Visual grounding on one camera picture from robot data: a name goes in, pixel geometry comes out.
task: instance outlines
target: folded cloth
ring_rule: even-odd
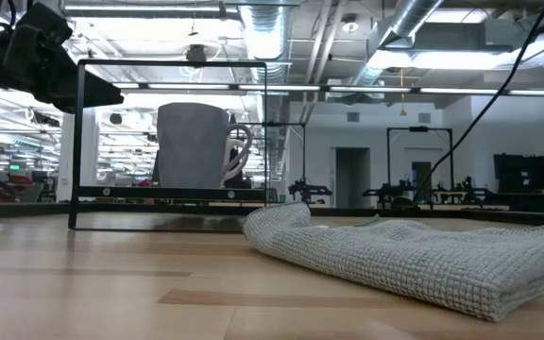
[[[416,221],[311,228],[303,203],[260,209],[243,225],[261,252],[461,313],[501,321],[544,294],[544,226],[442,231]]]

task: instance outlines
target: wooden tabletop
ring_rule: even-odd
[[[83,213],[79,223],[136,227],[168,217]],[[544,297],[494,324],[278,261],[240,234],[71,232],[62,215],[2,219],[0,339],[536,340],[544,339]]]

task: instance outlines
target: gray towel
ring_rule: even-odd
[[[544,226],[442,231],[394,220],[322,229],[292,203],[253,212],[243,228],[265,254],[485,320],[544,294]]]

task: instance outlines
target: gray mug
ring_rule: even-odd
[[[244,131],[247,140],[238,156],[228,161],[229,136],[235,129]],[[224,110],[198,103],[161,106],[157,135],[162,188],[219,189],[243,169],[253,142],[247,126],[229,124]]]

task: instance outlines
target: pillar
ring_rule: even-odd
[[[60,139],[60,158],[56,200],[70,201],[73,191],[73,131],[75,116],[64,113],[62,119],[62,138]],[[98,146],[100,140],[100,116],[96,109],[83,111],[83,131],[81,133],[81,185],[96,185],[98,169]]]

